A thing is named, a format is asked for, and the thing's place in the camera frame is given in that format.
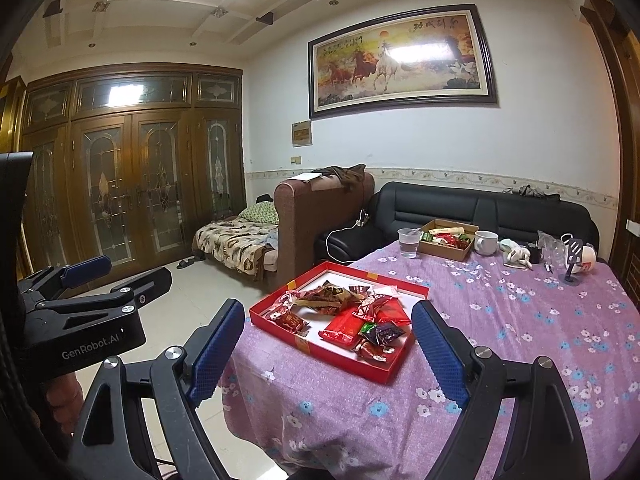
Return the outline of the person left hand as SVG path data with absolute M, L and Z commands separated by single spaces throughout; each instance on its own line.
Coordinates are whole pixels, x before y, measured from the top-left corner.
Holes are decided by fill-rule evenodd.
M 84 394 L 76 374 L 53 379 L 47 388 L 47 400 L 63 434 L 73 434 L 84 405 Z

